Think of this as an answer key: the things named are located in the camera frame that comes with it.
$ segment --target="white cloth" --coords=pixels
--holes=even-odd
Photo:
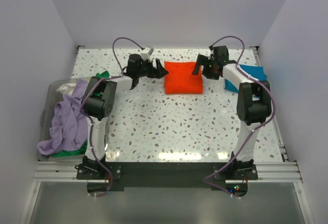
[[[65,94],[69,94],[72,96],[72,93],[74,91],[74,88],[76,86],[76,83],[67,83],[67,84],[62,84],[58,89],[57,92],[61,93],[63,96]]]

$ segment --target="clear plastic bin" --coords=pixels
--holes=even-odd
[[[84,79],[86,81],[89,81],[91,77],[84,77],[81,79]],[[51,139],[50,137],[50,132],[49,128],[51,127],[51,121],[54,116],[54,108],[56,103],[63,101],[63,95],[59,92],[57,92],[57,89],[62,85],[62,84],[68,84],[68,83],[76,83],[79,78],[74,78],[74,79],[64,79],[64,80],[57,80],[53,82],[48,89],[48,95],[47,95],[47,101],[46,101],[46,107],[44,109],[44,114],[41,119],[41,134],[40,134],[40,139],[39,141],[42,140],[49,140]],[[83,155],[78,155],[78,156],[67,156],[67,157],[50,157],[46,155],[42,155],[40,152],[38,152],[38,159],[40,161],[63,161],[63,160],[71,160],[71,159],[77,159],[79,157],[82,157]]]

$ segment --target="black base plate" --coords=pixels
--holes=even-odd
[[[114,181],[111,191],[124,191],[125,187],[212,188],[217,190],[217,188],[204,184],[202,180],[225,164],[225,162],[106,162],[105,166],[113,174]],[[248,173],[237,173],[230,178],[218,175],[208,181],[228,189],[231,186],[225,183],[226,180],[243,180],[246,174],[248,180],[258,179],[256,166],[253,165],[252,170]],[[96,179],[86,173],[77,173],[76,178]],[[104,184],[97,183],[97,185],[104,187]]]

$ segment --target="blue bean bag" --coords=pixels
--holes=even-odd
[[[248,74],[257,78],[259,80],[266,80],[267,76],[264,73],[263,67],[259,66],[248,66],[248,65],[240,65],[240,67]],[[232,92],[238,92],[238,89],[227,79],[225,80],[225,89]]]

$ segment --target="green cloth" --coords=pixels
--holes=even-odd
[[[50,155],[50,157],[65,157],[65,156],[84,155],[87,151],[87,144],[88,144],[88,142],[85,141],[84,144],[81,146],[81,148],[76,150],[76,151],[59,151],[56,154]]]
[[[107,70],[101,74],[96,73],[96,77],[99,77],[99,78],[108,78],[109,76],[110,76],[110,74]]]

